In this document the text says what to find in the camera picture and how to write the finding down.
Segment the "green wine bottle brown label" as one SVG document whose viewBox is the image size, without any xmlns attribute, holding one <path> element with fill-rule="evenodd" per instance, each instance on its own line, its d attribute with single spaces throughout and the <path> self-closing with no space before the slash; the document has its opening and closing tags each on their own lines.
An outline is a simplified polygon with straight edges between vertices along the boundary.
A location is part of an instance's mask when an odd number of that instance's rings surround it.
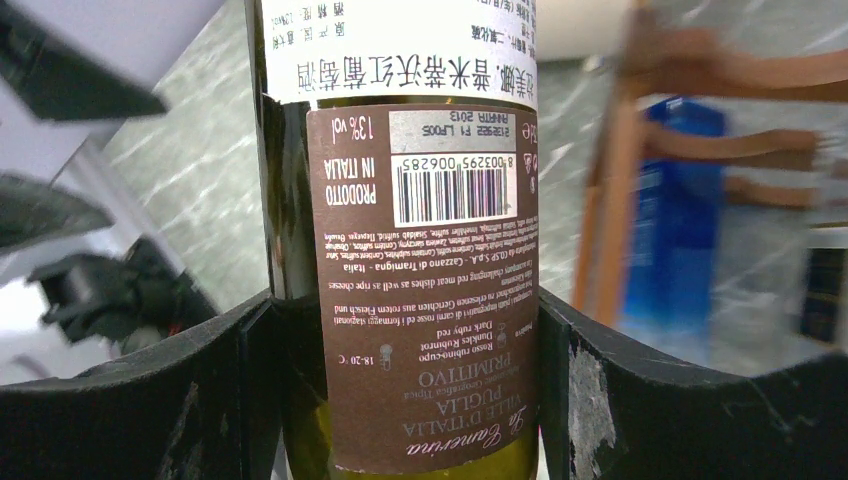
<svg viewBox="0 0 848 480">
<path fill-rule="evenodd" d="M 290 475 L 535 478 L 535 3 L 245 13 Z"/>
</svg>

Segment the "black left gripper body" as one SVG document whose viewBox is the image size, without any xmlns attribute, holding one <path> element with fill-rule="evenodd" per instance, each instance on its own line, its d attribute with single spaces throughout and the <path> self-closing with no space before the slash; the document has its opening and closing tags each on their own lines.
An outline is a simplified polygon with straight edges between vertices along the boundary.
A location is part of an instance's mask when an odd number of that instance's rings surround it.
<svg viewBox="0 0 848 480">
<path fill-rule="evenodd" d="M 218 314 L 193 277 L 177 272 L 146 236 L 121 257 L 73 253 L 34 269 L 26 281 L 47 301 L 40 325 L 68 346 L 91 338 L 120 344 L 134 333 L 158 342 Z"/>
</svg>

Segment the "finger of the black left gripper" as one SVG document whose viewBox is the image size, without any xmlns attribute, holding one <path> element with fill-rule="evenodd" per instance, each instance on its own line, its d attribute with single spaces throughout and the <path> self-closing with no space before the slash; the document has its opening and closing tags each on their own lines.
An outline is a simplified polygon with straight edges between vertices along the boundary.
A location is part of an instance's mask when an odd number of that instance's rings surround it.
<svg viewBox="0 0 848 480">
<path fill-rule="evenodd" d="M 1 175 L 1 253 L 109 228 L 107 209 L 75 193 L 12 173 Z"/>
<path fill-rule="evenodd" d="M 168 112 L 151 89 L 83 54 L 7 1 L 1 3 L 1 77 L 41 120 L 118 120 Z"/>
</svg>

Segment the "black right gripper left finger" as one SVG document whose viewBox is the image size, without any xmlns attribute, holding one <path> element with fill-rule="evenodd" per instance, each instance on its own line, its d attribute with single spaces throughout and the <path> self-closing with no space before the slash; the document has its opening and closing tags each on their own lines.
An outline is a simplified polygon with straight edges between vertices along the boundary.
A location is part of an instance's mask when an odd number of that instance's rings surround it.
<svg viewBox="0 0 848 480">
<path fill-rule="evenodd" d="M 5 479 L 268 479 L 272 391 L 260 293 L 151 347 L 69 379 L 1 390 Z"/>
</svg>

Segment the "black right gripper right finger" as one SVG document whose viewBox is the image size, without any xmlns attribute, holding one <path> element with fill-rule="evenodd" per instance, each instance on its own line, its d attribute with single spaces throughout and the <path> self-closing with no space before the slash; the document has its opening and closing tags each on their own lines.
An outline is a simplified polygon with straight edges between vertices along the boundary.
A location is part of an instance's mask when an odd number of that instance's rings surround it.
<svg viewBox="0 0 848 480">
<path fill-rule="evenodd" d="M 540 424 L 553 479 L 843 479 L 847 358 L 758 377 L 662 353 L 540 294 Z"/>
</svg>

